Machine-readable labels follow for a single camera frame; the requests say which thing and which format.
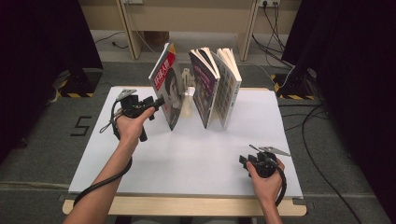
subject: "standing book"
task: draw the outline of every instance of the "standing book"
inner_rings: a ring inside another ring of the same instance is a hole
[[[184,84],[177,62],[174,43],[166,43],[160,59],[148,77],[157,98],[163,97],[163,113],[171,131],[174,130],[184,100]]]
[[[212,55],[220,74],[215,108],[218,112],[221,126],[225,129],[233,113],[242,78],[236,66],[232,49],[218,49],[217,54],[212,52]]]
[[[195,78],[193,100],[204,127],[216,109],[221,126],[226,129],[235,105],[242,78],[231,49],[193,49],[189,52]]]
[[[192,100],[198,109],[204,127],[207,128],[213,112],[220,76],[208,48],[192,49],[189,55],[195,80]]]

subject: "power outlet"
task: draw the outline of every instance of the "power outlet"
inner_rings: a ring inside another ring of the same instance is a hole
[[[267,2],[267,7],[275,7],[276,4],[279,7],[280,4],[280,0],[260,0],[259,7],[263,6],[264,1]]]

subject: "white table surface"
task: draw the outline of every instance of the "white table surface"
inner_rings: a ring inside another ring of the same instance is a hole
[[[113,87],[84,151],[70,193],[87,188],[106,164],[118,139],[108,127],[110,110],[123,89],[137,89],[139,99],[153,96],[151,87]],[[228,128],[222,130],[212,118],[205,129],[190,97],[171,132],[160,109],[154,120],[145,122],[148,141],[134,153],[131,170],[122,178],[119,194],[253,196],[248,171],[239,156],[256,155],[250,148],[272,146],[290,153],[275,93],[259,89],[241,89]],[[285,197],[303,197],[292,157],[277,155],[285,164],[288,188]]]

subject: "wrist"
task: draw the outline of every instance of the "wrist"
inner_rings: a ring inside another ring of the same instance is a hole
[[[282,223],[275,202],[261,200],[260,206],[267,223]]]
[[[138,140],[131,139],[122,139],[119,141],[119,145],[117,146],[117,150],[124,151],[128,154],[133,154],[134,149],[137,147]]]

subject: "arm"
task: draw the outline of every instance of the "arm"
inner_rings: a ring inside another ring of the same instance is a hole
[[[144,121],[153,113],[152,107],[136,119],[118,117],[120,142],[93,184],[116,175],[125,168],[137,147]],[[76,204],[64,223],[105,223],[120,181],[121,178],[87,194]]]
[[[277,160],[277,163],[280,169],[285,169],[285,165],[282,161]],[[279,172],[275,171],[270,177],[261,178],[257,174],[256,168],[250,162],[247,163],[247,169],[253,181],[254,193],[259,199],[260,206],[262,207],[265,223],[283,223],[275,205],[277,194],[282,187],[282,179]]]

